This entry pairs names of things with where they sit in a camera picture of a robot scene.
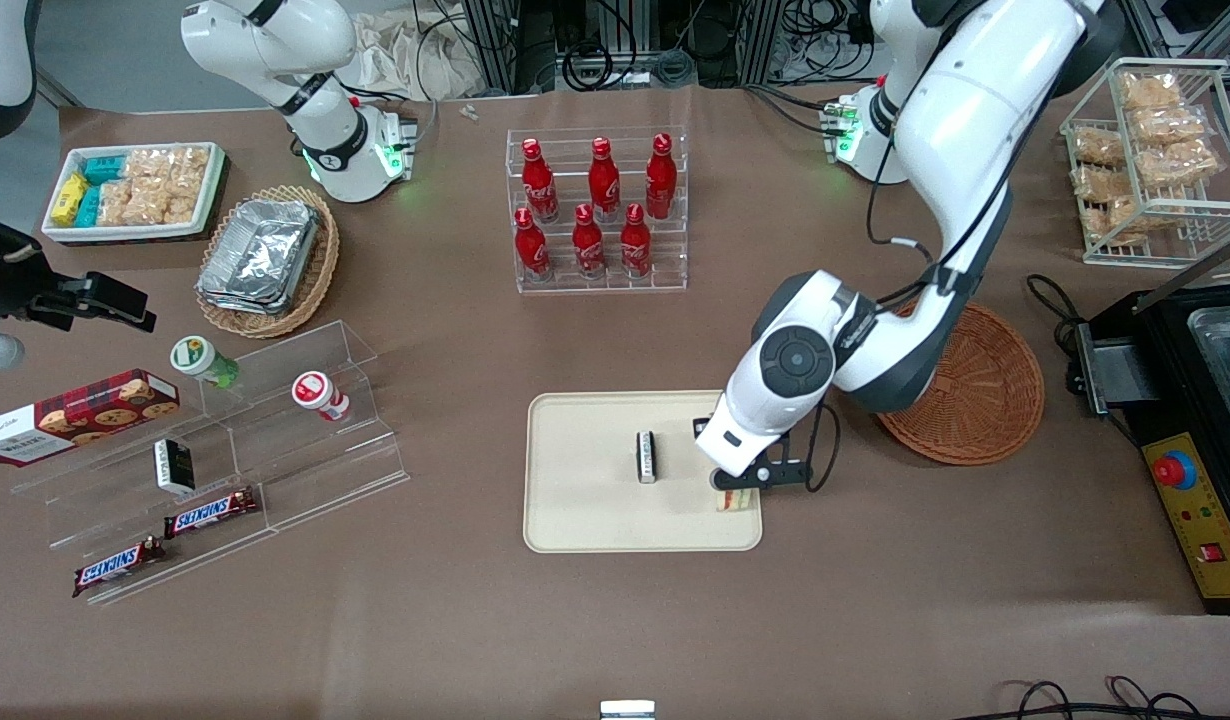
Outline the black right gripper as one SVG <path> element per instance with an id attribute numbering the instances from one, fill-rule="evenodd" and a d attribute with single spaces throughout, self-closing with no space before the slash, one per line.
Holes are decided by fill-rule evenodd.
<path id="1" fill-rule="evenodd" d="M 54 273 L 41 242 L 0 222 L 0 318 L 27 306 L 30 322 L 70 332 L 76 319 L 102 319 L 153 334 L 157 315 L 148 311 L 148 295 L 105 273 L 86 273 L 54 287 Z M 125 315 L 141 315 L 138 320 Z"/>

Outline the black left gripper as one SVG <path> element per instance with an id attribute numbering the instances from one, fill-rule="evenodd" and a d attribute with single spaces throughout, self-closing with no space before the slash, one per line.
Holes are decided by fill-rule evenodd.
<path id="1" fill-rule="evenodd" d="M 692 436 L 697 443 L 712 443 L 723 437 L 723 425 L 712 416 L 699 416 L 692 418 Z M 715 469 L 710 482 L 720 492 L 785 487 L 801 487 L 811 492 L 812 479 L 811 462 L 795 457 L 792 433 L 785 432 L 758 457 L 758 468 L 747 468 L 738 478 L 721 468 Z"/>

